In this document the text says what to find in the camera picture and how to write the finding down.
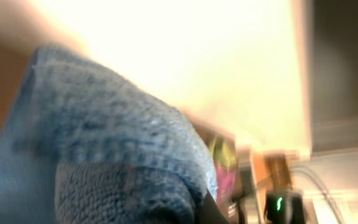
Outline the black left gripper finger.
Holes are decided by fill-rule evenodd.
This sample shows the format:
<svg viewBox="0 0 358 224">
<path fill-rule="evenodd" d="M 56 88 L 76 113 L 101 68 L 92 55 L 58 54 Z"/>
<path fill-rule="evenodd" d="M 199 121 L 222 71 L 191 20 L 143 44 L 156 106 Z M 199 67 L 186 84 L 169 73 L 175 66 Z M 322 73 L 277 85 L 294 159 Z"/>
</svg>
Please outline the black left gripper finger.
<svg viewBox="0 0 358 224">
<path fill-rule="evenodd" d="M 197 211 L 197 224 L 229 224 L 209 191 Z"/>
</svg>

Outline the blue microfibre cloth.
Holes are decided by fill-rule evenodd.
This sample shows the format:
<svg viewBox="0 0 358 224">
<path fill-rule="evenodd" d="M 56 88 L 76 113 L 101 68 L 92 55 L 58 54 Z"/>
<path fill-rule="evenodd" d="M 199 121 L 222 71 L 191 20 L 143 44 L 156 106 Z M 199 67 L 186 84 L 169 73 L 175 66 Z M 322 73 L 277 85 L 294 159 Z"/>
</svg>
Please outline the blue microfibre cloth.
<svg viewBox="0 0 358 224">
<path fill-rule="evenodd" d="M 217 189 L 176 108 L 68 49 L 34 52 L 0 131 L 0 223 L 194 223 Z"/>
</svg>

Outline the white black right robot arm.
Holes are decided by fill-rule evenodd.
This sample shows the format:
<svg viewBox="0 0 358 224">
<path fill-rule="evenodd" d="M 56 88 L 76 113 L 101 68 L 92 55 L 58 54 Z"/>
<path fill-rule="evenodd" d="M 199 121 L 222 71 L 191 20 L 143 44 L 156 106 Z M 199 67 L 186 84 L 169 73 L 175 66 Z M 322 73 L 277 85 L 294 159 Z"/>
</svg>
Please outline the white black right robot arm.
<svg viewBox="0 0 358 224">
<path fill-rule="evenodd" d="M 307 170 L 301 169 L 293 169 L 292 172 L 307 177 L 318 188 L 328 205 L 333 209 L 334 215 L 337 215 L 336 209 L 328 197 L 328 190 L 318 176 L 312 171 L 308 172 Z M 240 202 L 251 195 L 255 195 L 260 189 L 266 187 L 270 180 L 273 180 L 273 175 L 262 179 L 253 185 L 250 190 L 243 190 L 241 193 L 232 196 L 231 200 L 237 205 L 239 223 L 245 223 L 245 215 L 240 213 Z M 295 192 L 293 189 L 285 188 L 284 190 L 273 189 L 266 191 L 263 218 L 267 220 L 267 223 L 272 224 L 306 224 L 309 216 L 303 204 L 301 193 Z"/>
</svg>

